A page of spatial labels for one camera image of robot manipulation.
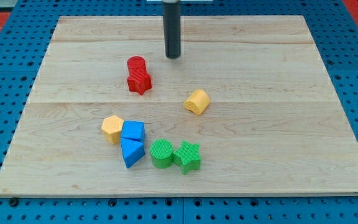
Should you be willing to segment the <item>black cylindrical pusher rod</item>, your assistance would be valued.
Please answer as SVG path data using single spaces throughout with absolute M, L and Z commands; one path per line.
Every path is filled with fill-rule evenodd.
M 175 59 L 181 55 L 180 1 L 163 0 L 162 10 L 165 56 Z

